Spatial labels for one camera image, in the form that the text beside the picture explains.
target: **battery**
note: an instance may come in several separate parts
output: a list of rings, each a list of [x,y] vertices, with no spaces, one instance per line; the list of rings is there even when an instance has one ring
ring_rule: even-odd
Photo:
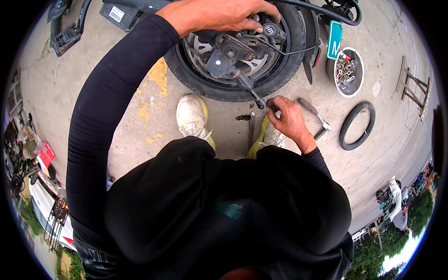
[[[132,30],[143,15],[140,10],[110,3],[104,3],[99,13],[126,33]]]

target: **person's right hand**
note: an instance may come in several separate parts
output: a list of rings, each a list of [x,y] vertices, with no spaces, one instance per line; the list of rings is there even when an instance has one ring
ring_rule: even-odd
[[[281,95],[269,99],[266,104],[267,118],[277,130],[291,138],[303,154],[308,154],[317,147],[313,135],[306,128],[299,104]],[[281,111],[280,118],[277,118],[273,108]]]
[[[251,14],[265,13],[273,22],[280,22],[277,7],[264,0],[181,0],[172,2],[157,15],[167,20],[182,38],[198,30],[263,32],[263,26]]]

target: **white sneaker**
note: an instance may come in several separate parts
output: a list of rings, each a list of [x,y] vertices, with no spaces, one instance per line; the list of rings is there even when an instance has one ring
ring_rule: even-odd
[[[176,111],[177,125],[184,137],[195,136],[207,141],[216,150],[211,138],[211,131],[207,131],[208,110],[204,101],[196,94],[181,97]]]
[[[284,148],[285,141],[286,135],[275,129],[274,125],[268,120],[266,115],[263,119],[263,122],[261,123],[260,136],[249,149],[247,157],[249,159],[256,159],[257,151],[269,145]]]

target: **yellow shoe sole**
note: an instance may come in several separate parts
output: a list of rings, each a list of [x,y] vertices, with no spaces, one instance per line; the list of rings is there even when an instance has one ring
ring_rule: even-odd
[[[257,154],[257,151],[259,150],[259,142],[263,142],[264,134],[266,133],[266,126],[268,123],[267,115],[264,116],[263,122],[261,123],[261,132],[260,136],[255,140],[252,147],[250,147],[249,151],[247,152],[247,158],[248,159],[255,159],[255,155]]]
[[[200,102],[200,104],[201,104],[201,106],[202,106],[202,110],[204,111],[204,114],[205,114],[205,121],[208,121],[208,109],[207,109],[207,105],[205,105],[205,103],[204,103],[204,100],[202,100],[202,98],[199,96],[199,95],[195,95],[198,99],[199,99],[199,102]],[[215,141],[213,140],[213,138],[210,136],[209,137],[209,139],[210,139],[210,145],[211,145],[211,147],[213,148],[213,150],[216,150],[216,144],[215,144]]]

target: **bucket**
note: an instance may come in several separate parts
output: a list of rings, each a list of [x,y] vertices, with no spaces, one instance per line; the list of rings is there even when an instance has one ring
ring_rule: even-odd
[[[350,62],[353,62],[353,66],[356,69],[355,72],[352,73],[354,79],[350,81],[350,86],[346,86],[342,88],[338,84],[342,81],[338,81],[336,75],[336,60],[328,59],[327,60],[327,76],[328,78],[335,83],[337,91],[340,95],[345,98],[352,98],[358,94],[361,89],[362,83],[364,82],[364,64],[362,62],[361,56],[359,53],[352,47],[345,47],[339,53],[338,57],[344,53],[346,56],[350,57]]]

